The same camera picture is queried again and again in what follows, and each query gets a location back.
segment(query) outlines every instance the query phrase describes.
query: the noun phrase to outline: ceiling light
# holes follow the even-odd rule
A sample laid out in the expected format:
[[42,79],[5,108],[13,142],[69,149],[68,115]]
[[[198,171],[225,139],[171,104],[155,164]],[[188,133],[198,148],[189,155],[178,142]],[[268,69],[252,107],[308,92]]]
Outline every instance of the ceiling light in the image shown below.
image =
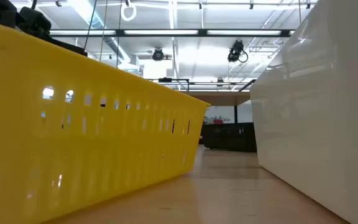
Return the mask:
[[[69,6],[70,4],[68,2],[60,2],[60,4],[62,6]],[[22,7],[31,7],[30,3],[16,3],[13,2],[13,5],[17,8],[22,8]],[[37,3],[37,7],[56,7],[56,3],[55,2],[38,2]]]
[[179,91],[211,91],[211,92],[230,92],[231,90],[211,90],[211,89],[206,89],[206,90],[192,90],[192,89],[189,89],[189,90],[179,90]]
[[126,35],[197,35],[198,30],[124,30]]
[[280,30],[208,30],[208,35],[280,35]]
[[230,83],[230,82],[194,82],[192,85],[246,85],[247,82],[239,82],[239,83]]
[[[212,10],[275,10],[275,11],[285,11],[285,10],[294,10],[299,9],[299,5],[291,5],[291,6],[279,6],[279,5],[270,5],[270,4],[254,4],[254,7],[250,9],[250,4],[216,4],[216,3],[209,3],[204,5],[207,9]],[[301,5],[300,8],[306,9],[307,5]]]
[[[89,30],[89,35],[115,35],[115,30]],[[88,30],[51,30],[50,35],[88,35]]]

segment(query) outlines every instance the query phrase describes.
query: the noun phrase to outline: black object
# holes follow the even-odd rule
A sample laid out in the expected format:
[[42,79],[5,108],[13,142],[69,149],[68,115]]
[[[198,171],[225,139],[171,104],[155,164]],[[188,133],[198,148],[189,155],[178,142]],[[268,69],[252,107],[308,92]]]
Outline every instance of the black object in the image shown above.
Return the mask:
[[13,29],[20,28],[21,31],[40,38],[51,44],[63,47],[72,52],[87,56],[85,49],[71,44],[66,44],[59,40],[55,40],[50,36],[51,23],[47,18],[36,10],[23,7],[20,13],[17,13],[16,7],[8,0],[0,0],[0,25]]
[[217,83],[223,82],[223,78],[218,78]]
[[248,86],[252,85],[255,81],[256,81],[256,79],[249,81],[249,83],[244,85],[239,91],[245,90]]
[[31,9],[34,10],[37,6],[37,0],[32,0]]
[[167,78],[167,77],[159,78],[158,82],[172,82],[172,78]]
[[56,0],[56,1],[55,1],[55,4],[56,4],[57,7],[61,7],[61,6],[62,6],[62,4],[60,4],[59,0]]
[[164,59],[164,53],[162,52],[162,49],[155,49],[153,53],[153,60],[161,61]]
[[238,124],[238,122],[239,122],[238,110],[237,110],[237,106],[234,106],[234,124]]
[[257,152],[253,123],[204,124],[201,136],[210,149]]
[[[245,54],[247,56],[247,59],[245,61],[241,61],[240,57],[242,54]],[[233,47],[230,49],[229,56],[227,56],[227,60],[229,62],[236,62],[240,61],[242,63],[245,63],[248,61],[248,54],[244,51],[244,44],[242,43],[242,40],[236,40],[233,44]]]

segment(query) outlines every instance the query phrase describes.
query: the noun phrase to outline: ceiling-mounted camera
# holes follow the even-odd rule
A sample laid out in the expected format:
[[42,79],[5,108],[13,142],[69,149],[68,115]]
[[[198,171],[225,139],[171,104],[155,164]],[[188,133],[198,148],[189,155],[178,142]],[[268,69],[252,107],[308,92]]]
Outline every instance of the ceiling-mounted camera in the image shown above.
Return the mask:
[[153,53],[153,60],[161,61],[164,59],[164,53],[162,52],[162,49],[155,49]]
[[[240,60],[240,57],[242,55],[246,55],[247,59]],[[233,44],[233,47],[230,49],[229,56],[227,56],[227,60],[229,62],[239,61],[239,62],[242,62],[242,63],[248,61],[248,54],[244,50],[244,44],[242,43],[242,40],[236,40],[235,41],[235,43]]]

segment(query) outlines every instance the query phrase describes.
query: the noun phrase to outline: yellow plastic basket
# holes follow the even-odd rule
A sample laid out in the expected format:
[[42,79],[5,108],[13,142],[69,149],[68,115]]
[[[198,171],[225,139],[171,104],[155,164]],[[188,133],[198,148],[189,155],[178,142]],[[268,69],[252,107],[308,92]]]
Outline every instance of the yellow plastic basket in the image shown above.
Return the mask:
[[208,106],[0,26],[0,224],[188,172]]

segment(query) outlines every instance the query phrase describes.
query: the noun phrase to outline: wooden floor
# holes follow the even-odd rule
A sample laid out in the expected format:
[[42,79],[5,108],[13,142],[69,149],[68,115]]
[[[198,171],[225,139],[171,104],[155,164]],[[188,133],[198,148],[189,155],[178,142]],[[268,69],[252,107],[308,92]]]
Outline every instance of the wooden floor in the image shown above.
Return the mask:
[[347,222],[261,168],[256,154],[200,147],[191,173],[48,223]]

